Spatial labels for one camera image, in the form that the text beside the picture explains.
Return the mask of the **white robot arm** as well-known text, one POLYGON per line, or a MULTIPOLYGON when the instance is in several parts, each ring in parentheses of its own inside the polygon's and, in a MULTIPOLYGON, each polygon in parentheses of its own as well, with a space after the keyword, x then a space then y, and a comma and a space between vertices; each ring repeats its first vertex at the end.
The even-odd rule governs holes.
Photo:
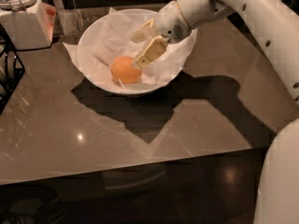
MULTIPOLYGON (((280 0, 174 0, 137 29, 146 45, 133 65, 144 68, 170 44, 201 24, 237 13, 249 28, 293 100, 299 98, 299 16, 280 0)), ((299 224, 299 119, 283 128, 268 148, 253 224, 299 224)))

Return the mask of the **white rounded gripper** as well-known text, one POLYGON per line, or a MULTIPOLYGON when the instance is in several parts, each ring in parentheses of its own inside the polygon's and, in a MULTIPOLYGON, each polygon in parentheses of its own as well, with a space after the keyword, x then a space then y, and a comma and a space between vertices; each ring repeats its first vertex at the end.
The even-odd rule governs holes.
POLYGON ((177 44, 192 32, 185 21, 176 1, 163 7, 154 19, 150 19, 133 32, 134 43, 146 42, 134 58, 134 66, 147 67, 160 58, 167 49, 168 43, 177 44))

